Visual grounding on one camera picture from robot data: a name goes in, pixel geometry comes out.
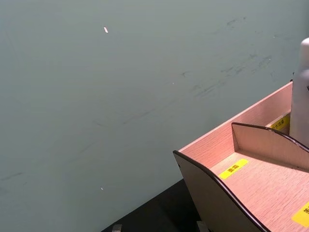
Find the yellow label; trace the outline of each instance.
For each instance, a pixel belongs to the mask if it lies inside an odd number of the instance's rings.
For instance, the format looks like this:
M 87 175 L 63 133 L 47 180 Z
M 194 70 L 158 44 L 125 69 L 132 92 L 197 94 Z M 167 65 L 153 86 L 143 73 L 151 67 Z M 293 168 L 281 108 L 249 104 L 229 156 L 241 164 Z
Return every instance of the yellow label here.
M 237 161 L 233 166 L 229 167 L 224 172 L 222 172 L 219 176 L 222 179 L 227 179 L 231 174 L 237 172 L 240 168 L 245 166 L 248 162 L 249 161 L 247 161 L 246 159 L 241 159 Z
M 272 124 L 270 127 L 272 129 L 280 131 L 284 127 L 288 126 L 290 124 L 290 115 L 286 115 L 283 118 L 279 119 L 277 122 Z
M 309 227 L 309 202 L 294 214 L 292 220 L 304 227 Z

